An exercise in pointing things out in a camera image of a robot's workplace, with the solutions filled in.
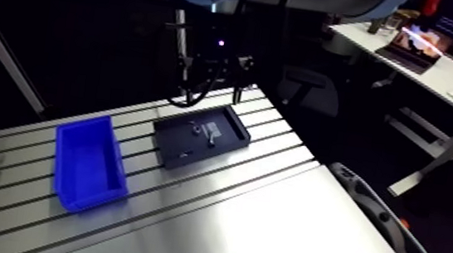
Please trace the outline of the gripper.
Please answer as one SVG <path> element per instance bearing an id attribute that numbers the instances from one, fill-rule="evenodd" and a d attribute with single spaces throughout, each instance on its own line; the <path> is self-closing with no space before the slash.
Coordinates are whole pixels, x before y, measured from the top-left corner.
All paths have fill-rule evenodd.
<path id="1" fill-rule="evenodd" d="M 219 22 L 204 22 L 196 28 L 193 58 L 187 58 L 184 92 L 187 103 L 193 101 L 197 81 L 223 80 L 233 85 L 232 103 L 241 101 L 244 87 L 251 85 L 255 59 L 239 50 L 240 38 Z"/>

